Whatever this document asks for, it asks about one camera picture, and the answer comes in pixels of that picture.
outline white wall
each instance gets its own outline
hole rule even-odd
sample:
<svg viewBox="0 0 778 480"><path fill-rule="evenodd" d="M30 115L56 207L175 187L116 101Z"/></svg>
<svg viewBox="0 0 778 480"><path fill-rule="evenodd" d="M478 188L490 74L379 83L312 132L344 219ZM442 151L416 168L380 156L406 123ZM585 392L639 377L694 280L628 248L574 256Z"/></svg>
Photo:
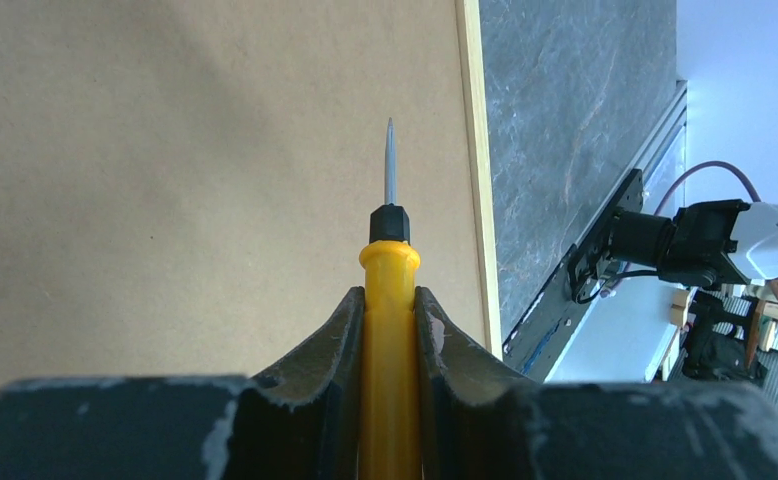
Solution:
<svg viewBox="0 0 778 480"><path fill-rule="evenodd" d="M778 203L778 1L679 0L678 71L689 80L687 166L733 163ZM716 169L685 189L687 204L747 199Z"/></svg>

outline gray marbled surface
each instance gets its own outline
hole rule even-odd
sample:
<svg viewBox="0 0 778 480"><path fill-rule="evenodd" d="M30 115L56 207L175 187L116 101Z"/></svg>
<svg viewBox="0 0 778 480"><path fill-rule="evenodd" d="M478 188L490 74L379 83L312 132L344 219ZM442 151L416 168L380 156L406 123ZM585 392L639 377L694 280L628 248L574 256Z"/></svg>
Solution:
<svg viewBox="0 0 778 480"><path fill-rule="evenodd" d="M674 0L481 0L502 335L675 89Z"/></svg>

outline yellow handle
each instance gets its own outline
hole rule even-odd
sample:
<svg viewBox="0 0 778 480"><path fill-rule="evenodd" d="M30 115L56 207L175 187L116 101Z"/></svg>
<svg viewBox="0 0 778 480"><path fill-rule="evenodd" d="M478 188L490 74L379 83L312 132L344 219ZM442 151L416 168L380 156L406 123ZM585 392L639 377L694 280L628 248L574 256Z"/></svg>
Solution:
<svg viewBox="0 0 778 480"><path fill-rule="evenodd" d="M418 253L377 241L365 268L359 478L421 478L418 356L413 302Z"/></svg>

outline light wood trim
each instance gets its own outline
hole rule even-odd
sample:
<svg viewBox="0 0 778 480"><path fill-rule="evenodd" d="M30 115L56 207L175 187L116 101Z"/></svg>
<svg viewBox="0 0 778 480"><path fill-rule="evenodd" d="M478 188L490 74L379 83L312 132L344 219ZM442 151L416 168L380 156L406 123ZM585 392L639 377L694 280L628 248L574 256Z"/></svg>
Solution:
<svg viewBox="0 0 778 480"><path fill-rule="evenodd" d="M486 348L500 359L501 310L498 301L498 262L495 257L495 220L492 212L492 176L489 170L489 127L483 81L480 7L477 0L457 0L456 5Z"/></svg>

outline cardboard surface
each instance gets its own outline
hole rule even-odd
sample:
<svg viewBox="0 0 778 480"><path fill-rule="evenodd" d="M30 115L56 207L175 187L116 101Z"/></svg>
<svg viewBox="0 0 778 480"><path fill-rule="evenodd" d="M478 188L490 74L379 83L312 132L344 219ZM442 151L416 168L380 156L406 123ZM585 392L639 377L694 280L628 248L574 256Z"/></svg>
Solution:
<svg viewBox="0 0 778 480"><path fill-rule="evenodd" d="M382 201L483 341L450 1L0 2L0 385L256 372L323 323Z"/></svg>

